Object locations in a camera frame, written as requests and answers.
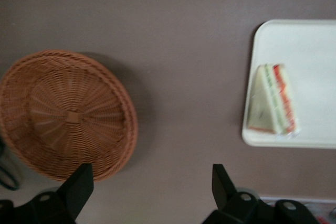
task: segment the black cable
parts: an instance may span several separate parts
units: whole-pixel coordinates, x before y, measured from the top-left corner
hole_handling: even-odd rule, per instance
[[[2,142],[2,139],[0,138],[0,158],[4,153],[4,150],[5,150],[5,144]],[[13,184],[13,185],[9,185],[8,183],[4,182],[0,178],[0,185],[2,185],[3,187],[5,187],[6,189],[11,190],[11,191],[16,191],[17,189],[19,189],[19,182],[16,180],[16,178],[9,171],[7,171],[1,165],[0,165],[0,174],[4,174],[8,178],[8,180],[10,180]]]

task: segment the round wicker basket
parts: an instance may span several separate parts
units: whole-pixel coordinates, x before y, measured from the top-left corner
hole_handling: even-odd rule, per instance
[[[58,181],[82,163],[94,179],[118,172],[138,137],[132,101],[119,80],[84,55],[47,50],[17,61],[0,85],[0,126],[29,167]]]

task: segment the gray surface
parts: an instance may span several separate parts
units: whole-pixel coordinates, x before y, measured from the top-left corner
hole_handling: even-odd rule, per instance
[[[263,148],[241,137],[251,38],[274,18],[335,19],[335,0],[0,0],[0,72],[43,49],[85,52],[136,105],[139,143],[95,184],[79,223],[201,223],[213,163],[264,196],[336,199],[336,151]],[[19,164],[23,204],[56,182]]]

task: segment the sandwich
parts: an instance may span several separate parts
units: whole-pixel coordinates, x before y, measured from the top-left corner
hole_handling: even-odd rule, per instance
[[[250,97],[249,129],[280,135],[298,133],[292,90],[284,65],[260,65]]]

